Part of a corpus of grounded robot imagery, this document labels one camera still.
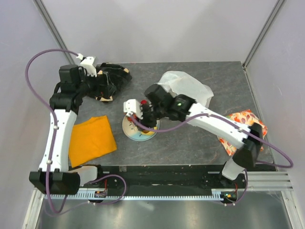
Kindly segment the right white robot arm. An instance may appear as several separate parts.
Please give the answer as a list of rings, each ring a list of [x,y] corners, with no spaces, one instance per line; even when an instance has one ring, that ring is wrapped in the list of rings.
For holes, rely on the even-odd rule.
[[[153,84],[146,89],[147,101],[140,102],[142,127],[154,128],[157,120],[168,118],[202,128],[236,147],[235,154],[225,163],[218,182],[228,188],[245,169],[255,166],[262,146],[262,126],[258,123],[243,124],[219,115],[195,99],[184,94],[172,95],[161,85]]]

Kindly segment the white plastic bag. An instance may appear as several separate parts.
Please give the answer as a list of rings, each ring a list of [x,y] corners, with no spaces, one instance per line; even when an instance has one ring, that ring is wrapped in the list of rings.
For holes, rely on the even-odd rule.
[[[186,72],[167,71],[157,82],[166,92],[173,97],[184,94],[208,108],[211,98],[214,96],[211,88]]]

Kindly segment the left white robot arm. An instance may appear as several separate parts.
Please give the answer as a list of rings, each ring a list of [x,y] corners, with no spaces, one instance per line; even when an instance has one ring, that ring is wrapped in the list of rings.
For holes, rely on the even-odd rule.
[[[60,82],[47,103],[51,113],[46,149],[38,170],[29,174],[43,194],[74,195],[88,182],[93,187],[104,184],[99,166],[85,163],[117,149],[109,119],[93,117],[79,125],[75,121],[83,98],[102,94],[99,87],[105,75],[84,64],[60,67]]]

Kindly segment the yellow fake lemon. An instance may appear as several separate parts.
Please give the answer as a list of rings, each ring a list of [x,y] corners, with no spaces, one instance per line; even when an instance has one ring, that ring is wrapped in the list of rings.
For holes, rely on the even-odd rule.
[[[150,131],[149,130],[142,130],[141,132],[147,135]]]

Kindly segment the red fake cherry bunch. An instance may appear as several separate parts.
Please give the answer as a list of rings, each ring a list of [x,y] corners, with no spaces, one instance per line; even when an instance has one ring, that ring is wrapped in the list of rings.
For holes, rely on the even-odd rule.
[[[141,100],[140,101],[140,103],[148,103],[146,100]],[[132,117],[129,117],[131,120],[132,120],[132,118],[133,119],[138,119],[139,120],[139,118],[137,118],[135,115],[133,115]]]

